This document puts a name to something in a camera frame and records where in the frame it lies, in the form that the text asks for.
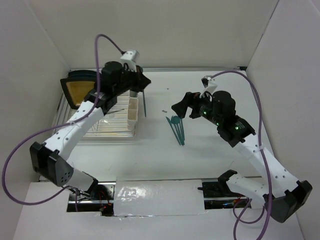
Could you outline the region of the teal chopstick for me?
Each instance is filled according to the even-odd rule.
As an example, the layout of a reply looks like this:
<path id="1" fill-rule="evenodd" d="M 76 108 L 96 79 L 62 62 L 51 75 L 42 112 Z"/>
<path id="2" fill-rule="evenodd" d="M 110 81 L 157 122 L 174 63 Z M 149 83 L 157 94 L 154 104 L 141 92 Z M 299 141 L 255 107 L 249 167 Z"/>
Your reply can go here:
<path id="1" fill-rule="evenodd" d="M 144 111 L 144 117 L 147 117 L 147 106 L 146 106 L 146 96 L 145 91 L 142 91 L 142 99 L 143 99 L 143 111 Z"/>

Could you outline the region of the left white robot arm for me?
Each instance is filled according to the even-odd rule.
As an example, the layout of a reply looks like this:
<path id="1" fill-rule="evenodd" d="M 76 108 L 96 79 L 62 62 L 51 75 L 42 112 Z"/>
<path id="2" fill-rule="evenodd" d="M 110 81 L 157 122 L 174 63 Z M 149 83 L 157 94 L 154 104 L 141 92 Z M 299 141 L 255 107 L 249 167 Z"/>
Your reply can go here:
<path id="1" fill-rule="evenodd" d="M 99 193 L 98 180 L 84 171 L 72 167 L 68 158 L 88 130 L 117 103 L 118 96 L 127 91 L 142 92 L 151 80 L 143 69 L 128 63 L 109 61 L 98 80 L 76 113 L 59 130 L 43 143 L 34 142 L 29 150 L 33 170 L 57 187 L 78 189 L 88 200 Z"/>

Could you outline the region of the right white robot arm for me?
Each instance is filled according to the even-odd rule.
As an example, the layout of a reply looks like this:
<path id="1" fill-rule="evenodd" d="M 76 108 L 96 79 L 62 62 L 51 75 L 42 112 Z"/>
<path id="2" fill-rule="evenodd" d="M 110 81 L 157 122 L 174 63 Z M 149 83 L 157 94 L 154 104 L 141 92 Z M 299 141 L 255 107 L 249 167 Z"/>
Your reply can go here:
<path id="1" fill-rule="evenodd" d="M 229 92 L 216 91 L 212 95 L 187 92 L 171 108 L 181 119 L 191 108 L 191 119 L 203 117 L 216 125 L 220 137 L 248 159 L 266 181 L 271 181 L 263 186 L 228 170 L 218 178 L 220 194 L 245 195 L 270 210 L 270 216 L 279 223 L 284 223 L 306 203 L 312 185 L 292 175 L 267 148 L 259 145 L 253 127 L 236 114 L 236 102 Z"/>

